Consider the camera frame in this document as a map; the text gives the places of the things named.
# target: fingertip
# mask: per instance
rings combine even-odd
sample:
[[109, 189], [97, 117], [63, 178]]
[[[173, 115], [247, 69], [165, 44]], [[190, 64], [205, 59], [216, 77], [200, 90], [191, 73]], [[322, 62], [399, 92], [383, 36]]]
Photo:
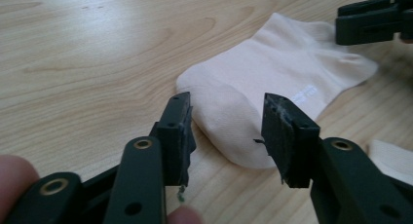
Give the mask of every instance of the fingertip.
[[168, 224], [202, 224], [201, 216], [188, 206], [181, 206], [168, 216]]
[[39, 179], [39, 174], [26, 159], [0, 155], [0, 223], [27, 188]]

